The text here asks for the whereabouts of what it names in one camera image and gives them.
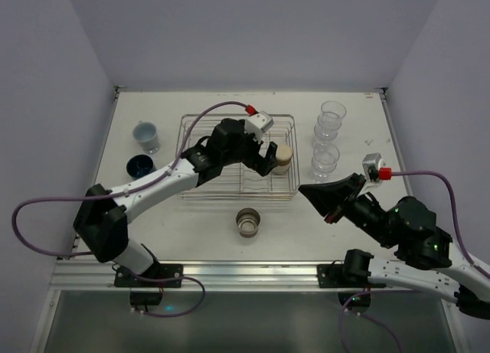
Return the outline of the cream brown cup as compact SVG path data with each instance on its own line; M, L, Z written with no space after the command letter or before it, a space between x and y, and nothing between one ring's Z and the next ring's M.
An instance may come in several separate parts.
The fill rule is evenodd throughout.
M253 208L243 208L236 216L237 229L241 237L255 237L259 231L260 222L260 214Z
M276 150L277 166L272 170L274 175L285 174L292 161L293 150L287 144L281 144Z

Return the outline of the clear glass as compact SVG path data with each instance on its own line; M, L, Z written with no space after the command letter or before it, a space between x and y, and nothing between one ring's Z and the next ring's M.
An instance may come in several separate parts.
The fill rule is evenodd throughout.
M327 140L319 137L314 137L312 140L312 147L313 149L324 149L330 145L334 145L335 140Z
M337 168L340 159L338 148L327 143L316 145L312 153L312 176L315 182L326 182L330 174Z
M346 113L347 110L343 104L331 100L325 101L321 105L321 113L319 115L318 121L324 127L338 127L342 124Z
M334 129L326 129L320 125L315 125L314 128L314 137L319 137L327 140L333 140L338 136L338 131L341 127L337 127Z
M317 117L314 132L321 139L333 140L338 135L341 125L342 119L337 114L322 113Z

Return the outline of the cream brown cup front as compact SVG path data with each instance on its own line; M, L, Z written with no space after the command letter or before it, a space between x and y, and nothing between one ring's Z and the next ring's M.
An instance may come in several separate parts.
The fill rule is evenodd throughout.
M243 208L236 216L237 229L241 237L255 237L259 231L260 222L260 214L253 208Z

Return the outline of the light blue footed cup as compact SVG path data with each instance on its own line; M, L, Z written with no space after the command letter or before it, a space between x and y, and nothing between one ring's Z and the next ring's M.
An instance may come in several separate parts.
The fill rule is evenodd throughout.
M132 130L132 137L148 154L154 154L160 149L158 130L153 123L138 123Z

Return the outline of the dark blue ceramic cup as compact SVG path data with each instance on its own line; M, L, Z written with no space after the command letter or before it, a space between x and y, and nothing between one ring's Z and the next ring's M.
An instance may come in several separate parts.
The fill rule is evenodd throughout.
M140 179L155 170L152 158L144 154L135 155L126 163L126 172L133 180Z

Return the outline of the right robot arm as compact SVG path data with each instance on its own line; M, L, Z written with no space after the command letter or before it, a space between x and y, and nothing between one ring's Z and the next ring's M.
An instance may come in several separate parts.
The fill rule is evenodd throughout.
M342 264L319 266L319 276L348 286L393 285L432 293L465 315L488 319L489 280L437 226L436 214L413 196L384 210L370 185L363 175L352 174L340 181L299 186L325 223L346 219L381 247L394 250L393 261L348 250Z

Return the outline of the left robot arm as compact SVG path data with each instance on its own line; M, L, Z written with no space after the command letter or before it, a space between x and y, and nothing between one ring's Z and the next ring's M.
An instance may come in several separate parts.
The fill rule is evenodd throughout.
M168 198L217 178L228 165L241 163L267 176L277 166L278 146L270 142L264 155L260 150L273 124L264 112L222 119L209 136L182 146L176 160L164 168L111 189L94 185L80 206L74 230L100 263L114 262L136 275L149 275L157 259L129 237L129 224Z

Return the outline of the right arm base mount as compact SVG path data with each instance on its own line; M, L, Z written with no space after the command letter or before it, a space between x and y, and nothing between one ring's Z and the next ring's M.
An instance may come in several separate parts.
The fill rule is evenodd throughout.
M352 249L348 250L343 260L320 263L316 266L318 287L321 289L359 289L367 292L372 288L383 289L385 284L373 284L368 281L371 275L368 267L374 256L371 253ZM346 309L349 312L362 314L371 306L371 296L355 296L354 293L338 292L338 301L343 306L348 298L352 298Z

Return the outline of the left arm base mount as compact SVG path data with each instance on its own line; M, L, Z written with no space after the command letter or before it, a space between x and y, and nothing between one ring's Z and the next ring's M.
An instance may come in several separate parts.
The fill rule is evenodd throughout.
M156 307L163 299L164 288L178 289L181 280L175 280L183 275L184 267L179 263L154 263L140 276L133 275L124 266L113 267L116 272L114 286L131 289L129 304L134 309L148 312L150 307Z

